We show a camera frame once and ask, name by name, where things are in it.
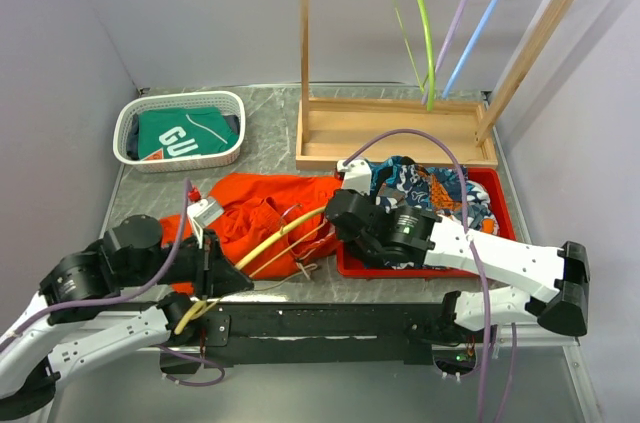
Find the yellow clothes hanger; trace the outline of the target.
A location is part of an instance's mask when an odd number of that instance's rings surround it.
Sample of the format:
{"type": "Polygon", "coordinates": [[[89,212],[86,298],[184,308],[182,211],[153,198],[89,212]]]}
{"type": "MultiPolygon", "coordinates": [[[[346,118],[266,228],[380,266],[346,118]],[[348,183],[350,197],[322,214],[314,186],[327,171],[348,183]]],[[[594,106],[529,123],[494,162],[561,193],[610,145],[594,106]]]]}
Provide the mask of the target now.
{"type": "MultiPolygon", "coordinates": [[[[291,231],[293,231],[294,229],[296,229],[306,221],[310,220],[311,218],[322,214],[325,211],[325,209],[326,209],[325,206],[318,207],[298,217],[293,222],[288,223],[287,225],[279,228],[275,233],[267,237],[254,249],[252,249],[247,255],[245,255],[237,264],[235,264],[235,268],[241,271],[249,263],[251,263],[255,258],[257,258],[260,254],[262,254],[267,248],[269,248],[276,241],[278,241],[280,238],[289,234],[291,231]]],[[[186,314],[181,318],[181,320],[178,322],[176,328],[173,330],[173,333],[175,335],[180,335],[191,321],[194,321],[202,317],[207,312],[209,312],[212,308],[216,306],[216,304],[220,300],[221,300],[221,297],[215,297],[212,303],[206,303],[204,300],[197,300],[192,305],[192,307],[186,312],[186,314]]]]}

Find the orange shorts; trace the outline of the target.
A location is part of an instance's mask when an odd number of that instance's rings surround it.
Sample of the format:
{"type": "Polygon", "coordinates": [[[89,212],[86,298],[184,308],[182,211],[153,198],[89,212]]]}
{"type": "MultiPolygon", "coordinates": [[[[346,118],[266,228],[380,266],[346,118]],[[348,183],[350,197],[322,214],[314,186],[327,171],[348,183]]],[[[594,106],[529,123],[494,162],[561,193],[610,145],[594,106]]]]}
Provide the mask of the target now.
{"type": "MultiPolygon", "coordinates": [[[[224,214],[209,228],[223,254],[239,264],[252,250],[306,214],[324,208],[342,182],[334,176],[232,173],[209,192],[224,214]]],[[[333,226],[318,213],[279,237],[242,271],[256,280],[280,280],[335,252],[340,246],[333,226]]]]}

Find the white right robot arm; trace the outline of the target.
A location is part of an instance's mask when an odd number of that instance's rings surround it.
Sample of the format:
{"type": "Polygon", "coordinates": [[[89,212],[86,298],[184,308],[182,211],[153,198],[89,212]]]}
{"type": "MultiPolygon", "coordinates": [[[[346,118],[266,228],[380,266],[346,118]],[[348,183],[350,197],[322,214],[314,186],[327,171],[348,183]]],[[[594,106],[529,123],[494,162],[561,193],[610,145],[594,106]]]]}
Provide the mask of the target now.
{"type": "Polygon", "coordinates": [[[339,241],[371,265],[458,269],[477,275],[479,292],[446,296],[440,334],[460,341],[493,325],[535,322],[568,337],[588,332],[590,270],[584,245],[535,246],[473,229],[431,211],[387,211],[354,190],[338,190],[325,216],[339,241]]]}

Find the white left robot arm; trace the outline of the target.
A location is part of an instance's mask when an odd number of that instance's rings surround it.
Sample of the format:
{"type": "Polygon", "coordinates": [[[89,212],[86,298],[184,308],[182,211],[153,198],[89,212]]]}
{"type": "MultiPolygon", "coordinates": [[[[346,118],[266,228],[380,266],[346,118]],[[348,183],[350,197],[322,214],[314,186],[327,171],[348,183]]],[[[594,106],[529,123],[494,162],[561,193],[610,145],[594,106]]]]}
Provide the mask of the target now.
{"type": "Polygon", "coordinates": [[[47,406],[72,377],[148,346],[193,341],[199,320],[190,294],[171,291],[130,320],[83,339],[73,333],[127,302],[138,287],[189,283],[204,300],[250,291],[253,281],[224,255],[215,233],[171,243],[162,224],[134,215],[85,250],[63,258],[1,338],[1,418],[18,420],[47,406]]]}

